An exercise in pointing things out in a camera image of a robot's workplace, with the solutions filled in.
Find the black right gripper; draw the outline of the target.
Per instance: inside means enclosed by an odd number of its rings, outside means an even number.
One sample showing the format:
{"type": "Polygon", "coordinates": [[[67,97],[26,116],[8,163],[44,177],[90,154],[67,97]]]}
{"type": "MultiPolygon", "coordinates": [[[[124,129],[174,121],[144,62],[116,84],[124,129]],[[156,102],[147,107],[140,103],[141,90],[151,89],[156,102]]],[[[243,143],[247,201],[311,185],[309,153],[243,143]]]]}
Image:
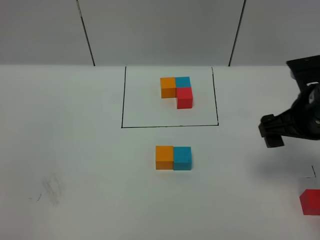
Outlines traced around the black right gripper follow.
{"type": "Polygon", "coordinates": [[[265,115],[258,126],[267,148],[284,146],[281,136],[320,139],[320,85],[311,84],[300,92],[292,106],[275,116],[265,115]]]}

